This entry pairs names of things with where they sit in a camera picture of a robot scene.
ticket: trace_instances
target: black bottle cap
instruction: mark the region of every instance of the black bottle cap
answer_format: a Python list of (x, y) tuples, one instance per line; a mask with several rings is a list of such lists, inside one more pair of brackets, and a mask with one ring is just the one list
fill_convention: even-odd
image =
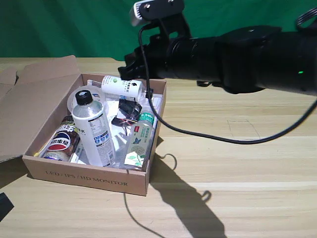
[(75, 95), (78, 105), (87, 105), (93, 101), (93, 96), (88, 90), (81, 90)]

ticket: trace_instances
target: black cable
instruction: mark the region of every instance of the black cable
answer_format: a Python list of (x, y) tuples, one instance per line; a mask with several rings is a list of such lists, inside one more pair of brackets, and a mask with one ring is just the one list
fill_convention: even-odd
[[(146, 70), (146, 82), (147, 82), (147, 90), (150, 91), (150, 75), (149, 75), (149, 67), (148, 67), (148, 62), (147, 62), (147, 58), (144, 52), (144, 47), (143, 47), (143, 43), (142, 43), (142, 32), (144, 30), (147, 29), (151, 29), (152, 25), (145, 25), (143, 26), (140, 31), (139, 31), (139, 45), (141, 48), (141, 52), (142, 52), (142, 56), (143, 56), (143, 60), (144, 60), (144, 66), (145, 66), (145, 70)], [(307, 119), (307, 117), (314, 111), (314, 109), (317, 107), (317, 100), (308, 108), (308, 110), (298, 119), (297, 122), (295, 122), (293, 125), (291, 125), (290, 127), (286, 128), (285, 130), (266, 137), (266, 138), (262, 138), (262, 139), (257, 139), (257, 140), (233, 140), (233, 139), (229, 139), (229, 138), (223, 138), (223, 137), (219, 137), (219, 136), (214, 136), (214, 135), (208, 135), (208, 134), (203, 134), (203, 133), (199, 133), (199, 132), (192, 132), (192, 131), (187, 131), (187, 130), (183, 130), (183, 129), (179, 129), (176, 128), (170, 124), (168, 124), (167, 122), (165, 122), (160, 115), (156, 112), (153, 103), (152, 103), (152, 99), (151, 97), (148, 97), (149, 99), (149, 104), (150, 107), (154, 113), (154, 115), (158, 118), (158, 120), (164, 124), (166, 127), (175, 130), (177, 132), (180, 133), (184, 133), (187, 135), (194, 135), (194, 136), (199, 136), (199, 137), (204, 137), (204, 138), (208, 138), (208, 139), (213, 139), (213, 140), (219, 140), (219, 141), (223, 141), (223, 142), (228, 142), (228, 143), (233, 143), (233, 144), (242, 144), (242, 145), (252, 145), (252, 144), (260, 144), (260, 143), (264, 143), (264, 142), (268, 142), (274, 139), (277, 139), (281, 136), (286, 135), (287, 133), (291, 132), (292, 130), (294, 130), (295, 128), (297, 128), (304, 120)]]

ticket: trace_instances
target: soda can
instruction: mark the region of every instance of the soda can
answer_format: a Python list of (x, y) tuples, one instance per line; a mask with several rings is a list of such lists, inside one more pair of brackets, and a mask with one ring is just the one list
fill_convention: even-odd
[(43, 158), (69, 162), (80, 140), (72, 116), (64, 117)]

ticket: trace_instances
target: plastic water bottle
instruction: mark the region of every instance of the plastic water bottle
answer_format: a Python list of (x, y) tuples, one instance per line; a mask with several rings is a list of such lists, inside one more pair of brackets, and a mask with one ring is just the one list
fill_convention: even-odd
[(142, 109), (139, 121), (131, 128), (121, 169), (145, 171), (152, 147), (154, 114), (149, 107)]
[(94, 101), (88, 90), (75, 95), (77, 106), (72, 116), (91, 165), (109, 166), (115, 160), (111, 131), (102, 103)]

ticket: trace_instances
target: wooden table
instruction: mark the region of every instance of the wooden table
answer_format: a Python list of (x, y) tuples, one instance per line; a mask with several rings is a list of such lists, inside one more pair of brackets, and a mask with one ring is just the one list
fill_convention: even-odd
[[(0, 59), (0, 70), (43, 59)], [(112, 59), (78, 59), (82, 72), (118, 74)], [(264, 90), (231, 95), (167, 80), (164, 119), (228, 138), (263, 138), (292, 124), (314, 97)], [(317, 116), (259, 145), (233, 145), (164, 126), (146, 197), (28, 178), (21, 160), (0, 164), (15, 208), (1, 238), (317, 237)]]

